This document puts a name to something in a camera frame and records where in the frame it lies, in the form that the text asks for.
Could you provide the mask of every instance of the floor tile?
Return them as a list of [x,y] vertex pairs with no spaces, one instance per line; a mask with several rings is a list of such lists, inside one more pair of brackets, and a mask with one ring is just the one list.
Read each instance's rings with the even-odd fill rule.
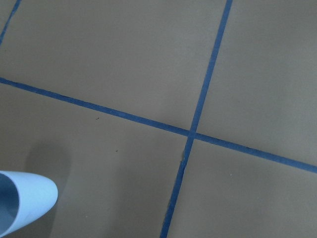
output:
[[316,11],[233,1],[199,133],[317,165]]
[[57,206],[8,238],[159,237],[186,138],[0,85],[1,170],[52,178]]
[[189,129],[224,5],[23,1],[0,76]]
[[313,238],[317,175],[195,141],[169,238]]
[[12,8],[15,4],[14,0],[1,0],[1,7],[0,7],[0,34],[6,21],[8,20]]

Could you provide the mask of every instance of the grout line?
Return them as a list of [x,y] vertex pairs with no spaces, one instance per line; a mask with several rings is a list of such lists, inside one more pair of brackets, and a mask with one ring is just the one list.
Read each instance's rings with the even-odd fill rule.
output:
[[[96,104],[84,102],[84,101],[81,101],[81,100],[78,100],[78,99],[66,97],[66,96],[63,96],[63,95],[60,95],[60,94],[57,94],[57,93],[53,93],[53,92],[44,90],[44,89],[39,89],[39,88],[35,88],[35,87],[32,87],[32,86],[28,86],[26,84],[16,83],[16,82],[13,82],[13,81],[1,78],[1,77],[0,77],[0,84],[9,85],[9,86],[12,86],[12,87],[15,87],[15,88],[19,88],[19,89],[22,89],[22,90],[25,90],[25,91],[29,91],[29,92],[32,92],[32,93],[36,93],[36,94],[40,94],[40,95],[46,96],[46,97],[54,98],[54,99],[57,99],[57,100],[60,100],[60,101],[63,101],[63,102],[67,102],[67,103],[75,104],[75,105],[78,105],[78,106],[81,106],[81,107],[85,107],[85,108],[88,108],[88,109],[91,109],[91,110],[94,110],[94,111],[98,111],[98,112],[102,112],[102,113],[105,113],[105,114],[113,115],[115,117],[120,117],[120,118],[123,118],[123,119],[131,120],[131,121],[138,122],[138,123],[141,123],[141,124],[145,124],[145,125],[148,125],[148,126],[153,126],[155,128],[159,128],[159,129],[162,129],[162,130],[170,131],[170,132],[173,132],[173,133],[176,133],[176,134],[192,137],[193,140],[196,139],[196,140],[204,141],[204,142],[207,142],[207,143],[210,143],[210,144],[213,144],[213,145],[218,145],[218,146],[225,147],[225,148],[228,148],[228,149],[231,149],[231,150],[235,150],[235,151],[239,151],[239,152],[242,152],[242,153],[250,154],[250,155],[257,156],[257,157],[260,157],[260,158],[263,158],[263,159],[271,160],[271,161],[274,161],[274,162],[277,162],[277,163],[280,163],[280,164],[288,165],[288,166],[291,166],[291,167],[295,167],[295,168],[298,168],[298,169],[301,169],[301,170],[305,170],[305,171],[317,174],[317,167],[314,166],[314,165],[310,165],[310,164],[306,164],[306,163],[299,162],[299,161],[296,161],[296,160],[288,159],[288,158],[285,158],[285,157],[282,157],[282,156],[278,156],[278,155],[274,155],[274,154],[271,154],[271,153],[268,153],[268,152],[264,152],[264,151],[261,151],[261,150],[249,148],[247,146],[239,145],[239,144],[236,144],[236,143],[233,143],[233,142],[229,142],[229,141],[226,141],[226,140],[217,139],[215,137],[211,137],[211,136],[200,134],[200,133],[192,133],[192,132],[190,132],[188,130],[185,130],[185,129],[182,129],[182,128],[179,128],[179,127],[175,127],[175,126],[168,125],[168,124],[165,124],[165,123],[161,123],[161,122],[158,122],[158,121],[150,120],[150,119],[147,119],[147,118],[142,118],[142,117],[139,117],[139,116],[135,116],[135,115],[128,114],[128,113],[125,113],[125,112],[121,112],[121,111],[118,111],[118,110],[114,110],[114,109],[110,109],[110,108],[107,108],[107,107],[99,106],[99,105],[96,105]],[[189,149],[190,149],[189,145],[187,147],[185,146],[184,154],[185,154],[185,152],[186,152],[186,154],[188,154],[187,150],[189,150]]]
[[288,159],[288,158],[285,158],[282,156],[274,155],[274,154],[271,154],[268,152],[249,148],[247,146],[235,144],[235,143],[228,142],[225,140],[220,140],[220,139],[217,139],[217,138],[214,138],[211,136],[207,136],[207,135],[203,135],[203,134],[199,134],[199,133],[195,134],[195,139],[317,174],[317,166],[314,166],[314,165],[310,165],[310,164],[306,164],[306,163],[303,163],[300,161]]
[[229,12],[230,12],[230,8],[232,5],[232,0],[227,0],[224,10],[223,10],[223,14],[221,17],[221,21],[219,24],[219,28],[218,28],[218,32],[217,32],[217,36],[216,39],[214,41],[214,45],[213,45],[213,49],[212,49],[212,53],[211,53],[211,58],[208,64],[208,68],[206,71],[206,75],[204,78],[204,83],[202,85],[202,89],[199,95],[199,99],[197,102],[197,106],[196,106],[196,110],[195,110],[195,114],[193,116],[193,120],[192,120],[192,125],[187,137],[187,141],[186,141],[186,145],[185,145],[185,150],[184,150],[184,159],[182,160],[178,172],[177,172],[177,176],[176,176],[176,180],[175,180],[175,184],[173,187],[173,191],[169,200],[169,204],[168,204],[168,208],[165,214],[165,218],[163,221],[163,226],[162,226],[162,230],[160,233],[160,238],[166,238],[167,234],[168,234],[168,230],[170,227],[170,223],[173,217],[173,213],[175,210],[175,206],[176,206],[176,202],[177,202],[177,198],[178,198],[178,194],[182,185],[182,181],[183,181],[183,176],[185,173],[185,169],[187,166],[187,162],[190,156],[190,152],[193,146],[193,142],[194,142],[194,138],[196,135],[196,131],[197,131],[197,127],[199,124],[199,120],[203,111],[203,107],[204,107],[204,103],[205,103],[205,99],[206,99],[206,95],[208,92],[208,88],[211,82],[211,78],[212,78],[212,73],[213,73],[213,69],[217,60],[217,56],[218,56],[218,52],[220,49],[220,45],[221,45],[221,40],[223,37],[223,33],[224,33],[224,29],[226,27],[227,24],[227,20],[229,17]]
[[5,25],[4,25],[4,28],[3,28],[2,32],[1,32],[1,35],[0,35],[0,46],[1,46],[1,43],[2,43],[2,41],[3,41],[3,39],[4,39],[4,35],[5,35],[6,30],[7,30],[8,26],[9,26],[9,23],[10,23],[10,21],[11,21],[11,18],[13,17],[13,15],[15,14],[15,12],[18,10],[21,1],[22,1],[22,0],[16,0],[15,4],[14,4],[14,6],[13,6],[13,9],[12,9],[12,11],[11,11],[11,14],[10,14],[8,20],[6,21]]
[[7,80],[5,78],[1,78],[0,77],[0,83],[2,84],[6,84],[6,85],[10,85],[13,86],[15,88],[20,88],[23,89],[25,91],[29,91],[32,93],[36,93],[36,94],[40,94],[46,97],[50,97],[50,98],[54,98],[60,101],[64,101],[64,102],[68,102],[68,103],[72,103],[81,107],[85,107],[88,109],[92,109],[98,112],[102,112],[102,113],[106,113],[106,114],[110,114],[116,117],[120,117],[120,118],[124,118],[124,119],[128,119],[131,121],[135,121],[141,124],[145,124],[145,125],[149,125],[155,128],[159,128],[159,129],[163,129],[163,130],[167,130],[176,134],[180,134],[180,135],[185,135],[188,136],[189,131],[176,127],[176,126],[172,126],[172,125],[168,125],[162,122],[158,122],[155,120],[151,120],[151,119],[147,119],[147,118],[143,118],[143,117],[139,117],[133,114],[129,114],[129,113],[125,113],[125,112],[121,112],[115,109],[111,109],[111,108],[107,108],[107,107],[103,107],[97,104],[93,104],[93,103],[89,103],[89,102],[85,102],[79,99],[75,99],[75,98],[70,98],[58,93],[54,93],[51,91],[47,91],[45,89],[40,89],[40,88],[36,88],[36,87],[32,87],[23,83],[17,83],[17,82],[13,82],[10,80]]

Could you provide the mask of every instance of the blue grout line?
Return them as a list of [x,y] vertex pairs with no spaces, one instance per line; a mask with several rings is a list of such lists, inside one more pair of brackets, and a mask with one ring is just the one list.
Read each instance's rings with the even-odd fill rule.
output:
[[280,164],[284,164],[284,165],[289,165],[301,170],[306,170],[309,172],[313,172],[317,174],[317,166],[314,165],[310,165],[310,164],[306,164],[303,162],[299,162],[296,160],[291,160],[282,156],[278,156],[278,155],[274,155],[268,152],[264,152],[261,150],[257,150],[257,149],[253,149],[253,148],[249,148],[247,146],[243,146],[243,145],[239,145],[239,144],[235,144],[232,142],[228,142],[225,140],[220,140],[211,136],[207,136],[207,135],[203,135],[203,134],[199,134],[196,133],[195,134],[195,139],[197,140],[201,140],[204,142],[208,142],[210,144],[214,144],[214,145],[218,145],[218,146],[222,146],[228,149],[232,149],[235,151],[240,151],[242,153],[245,154],[249,154],[249,155],[253,155],[253,156],[257,156],[266,160],[271,160]]
[[156,127],[159,129],[163,129],[163,130],[167,130],[176,134],[180,134],[180,135],[185,135],[188,136],[189,131],[176,127],[176,126],[172,126],[172,125],[168,125],[162,122],[158,122],[155,120],[151,120],[151,119],[147,119],[147,118],[143,118],[143,117],[139,117],[133,114],[129,114],[129,113],[125,113],[125,112],[121,112],[115,109],[111,109],[111,108],[107,108],[107,107],[103,107],[97,104],[93,104],[93,103],[89,103],[89,102],[85,102],[79,99],[75,99],[75,98],[70,98],[58,93],[54,93],[54,92],[50,92],[44,89],[40,89],[40,88],[36,88],[36,87],[32,87],[23,83],[17,83],[17,82],[13,82],[10,80],[7,80],[5,78],[1,78],[0,77],[0,83],[2,84],[7,84],[16,88],[20,88],[29,92],[33,92],[33,93],[37,93],[46,97],[50,97],[50,98],[54,98],[54,99],[58,99],[60,101],[64,101],[64,102],[68,102],[68,103],[72,103],[81,107],[85,107],[88,109],[92,109],[98,112],[102,112],[102,113],[106,113],[106,114],[110,114],[116,117],[120,117],[120,118],[124,118],[124,119],[128,119],[131,121],[135,121],[141,124],[145,124],[145,125],[149,125],[152,127]]
[[167,234],[168,234],[168,230],[170,227],[170,223],[173,217],[173,213],[175,210],[175,206],[176,206],[176,202],[177,202],[177,198],[178,198],[178,194],[182,185],[182,181],[183,181],[183,176],[185,173],[185,169],[187,166],[187,162],[190,156],[190,152],[193,146],[193,142],[194,142],[194,138],[195,138],[195,134],[197,131],[197,127],[199,124],[199,120],[203,111],[203,107],[204,107],[204,103],[205,103],[205,99],[206,99],[206,95],[208,92],[208,88],[211,82],[211,78],[212,78],[212,73],[213,73],[213,69],[217,60],[217,56],[218,56],[218,52],[220,49],[220,45],[221,45],[221,40],[223,37],[223,33],[224,33],[224,29],[226,27],[227,24],[227,20],[229,17],[229,12],[230,12],[230,8],[232,5],[232,0],[227,0],[226,5],[224,7],[223,10],[223,14],[222,14],[222,18],[220,21],[220,25],[218,28],[218,32],[217,32],[217,36],[214,42],[214,46],[212,49],[212,53],[211,53],[211,58],[208,64],[208,68],[206,71],[206,75],[204,78],[204,83],[202,85],[202,89],[199,95],[199,99],[197,102],[197,106],[196,106],[196,110],[195,110],[195,114],[192,120],[192,125],[187,137],[187,141],[186,141],[186,145],[185,145],[185,150],[184,150],[184,159],[182,160],[178,172],[177,172],[177,176],[176,176],[176,180],[175,180],[175,184],[173,187],[173,191],[169,200],[169,204],[168,204],[168,208],[166,211],[166,215],[163,221],[163,226],[162,226],[162,230],[160,233],[160,238],[166,238]]
[[5,33],[6,33],[6,30],[7,30],[8,26],[9,26],[9,23],[10,23],[10,21],[11,21],[11,18],[13,17],[13,15],[15,14],[15,12],[18,10],[21,1],[22,1],[22,0],[16,0],[15,4],[14,4],[14,6],[13,6],[13,9],[12,9],[12,11],[11,11],[11,14],[10,14],[8,20],[6,21],[5,25],[4,25],[4,28],[3,28],[2,32],[1,32],[1,35],[0,35],[0,46],[1,46],[1,43],[2,43],[2,41],[3,41],[4,35],[5,35]]
[[[60,95],[60,94],[57,94],[57,93],[53,93],[53,92],[44,90],[44,89],[39,89],[39,88],[35,88],[35,87],[32,87],[32,86],[28,86],[26,84],[16,83],[16,82],[13,82],[13,81],[1,78],[1,77],[0,77],[0,83],[1,84],[6,84],[6,85],[10,85],[10,86],[13,86],[13,87],[16,87],[16,88],[19,88],[19,89],[22,89],[22,90],[26,90],[26,91],[29,91],[29,92],[37,93],[37,94],[40,94],[40,95],[43,95],[43,96],[46,96],[46,97],[58,99],[60,101],[72,103],[72,104],[75,104],[75,105],[78,105],[78,106],[81,106],[81,107],[92,109],[94,111],[98,111],[98,112],[102,112],[102,113],[105,113],[105,114],[117,116],[117,117],[120,117],[120,118],[132,120],[132,121],[135,121],[135,122],[138,122],[138,123],[141,123],[141,124],[153,126],[153,127],[160,128],[160,129],[163,129],[163,130],[166,130],[166,131],[170,131],[170,132],[173,132],[173,133],[176,133],[176,134],[188,136],[191,139],[188,140],[188,143],[186,143],[186,146],[185,146],[184,154],[186,154],[186,155],[190,153],[190,150],[191,150],[191,146],[190,145],[192,145],[192,141],[194,139],[196,139],[196,140],[201,140],[201,141],[204,141],[204,142],[207,142],[207,143],[210,143],[210,144],[214,144],[214,145],[218,145],[218,146],[225,147],[225,148],[228,148],[228,149],[232,149],[232,150],[235,150],[235,151],[239,151],[239,152],[242,152],[242,153],[246,153],[246,154],[250,154],[250,155],[253,155],[253,156],[257,156],[257,157],[260,157],[260,158],[263,158],[263,159],[275,161],[277,163],[289,165],[289,166],[292,166],[292,167],[295,167],[295,168],[298,168],[298,169],[301,169],[301,170],[305,170],[305,171],[308,171],[308,172],[317,173],[317,167],[314,166],[314,165],[310,165],[310,164],[306,164],[306,163],[299,162],[299,161],[296,161],[296,160],[288,159],[288,158],[285,158],[285,157],[282,157],[282,156],[278,156],[278,155],[274,155],[274,154],[271,154],[271,153],[268,153],[268,152],[264,152],[264,151],[261,151],[261,150],[252,149],[252,148],[249,148],[247,146],[243,146],[243,145],[239,145],[239,144],[232,143],[232,142],[229,142],[229,141],[217,139],[215,137],[211,137],[211,136],[208,136],[208,135],[203,135],[203,134],[199,134],[199,133],[192,133],[192,132],[190,132],[188,130],[185,130],[185,129],[182,129],[182,128],[179,128],[179,127],[175,127],[175,126],[164,124],[164,123],[161,123],[161,122],[158,122],[158,121],[142,118],[142,117],[139,117],[139,116],[135,116],[135,115],[132,115],[132,114],[124,113],[124,112],[121,112],[121,111],[118,111],[118,110],[110,109],[110,108],[99,106],[99,105],[96,105],[96,104],[84,102],[84,101],[81,101],[81,100],[78,100],[78,99],[66,97],[66,96],[63,96],[63,95]],[[185,169],[184,165],[186,163],[187,163],[187,160],[183,160],[182,164],[180,166],[180,169],[184,170]]]

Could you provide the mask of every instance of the tiled floor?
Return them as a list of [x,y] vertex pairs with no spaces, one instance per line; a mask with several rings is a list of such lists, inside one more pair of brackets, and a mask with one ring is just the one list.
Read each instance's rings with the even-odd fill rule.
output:
[[316,236],[316,1],[16,6],[0,170],[59,199],[7,237]]

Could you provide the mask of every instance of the floor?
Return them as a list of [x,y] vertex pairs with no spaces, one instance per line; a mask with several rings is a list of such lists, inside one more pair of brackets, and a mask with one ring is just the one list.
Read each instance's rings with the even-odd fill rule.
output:
[[1,0],[1,170],[56,206],[8,238],[314,238],[315,0]]

